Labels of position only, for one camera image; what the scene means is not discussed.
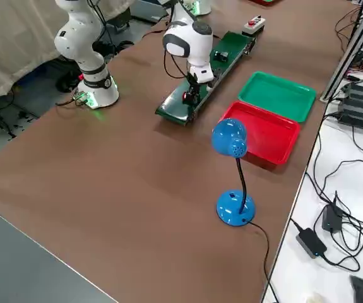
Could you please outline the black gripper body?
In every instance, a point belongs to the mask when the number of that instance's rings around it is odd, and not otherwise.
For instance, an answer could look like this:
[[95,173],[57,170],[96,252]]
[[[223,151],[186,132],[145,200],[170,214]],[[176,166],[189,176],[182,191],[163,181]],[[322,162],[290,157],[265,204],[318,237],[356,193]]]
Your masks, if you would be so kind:
[[189,83],[190,90],[199,90],[200,84],[197,82],[195,74],[187,72],[186,80]]

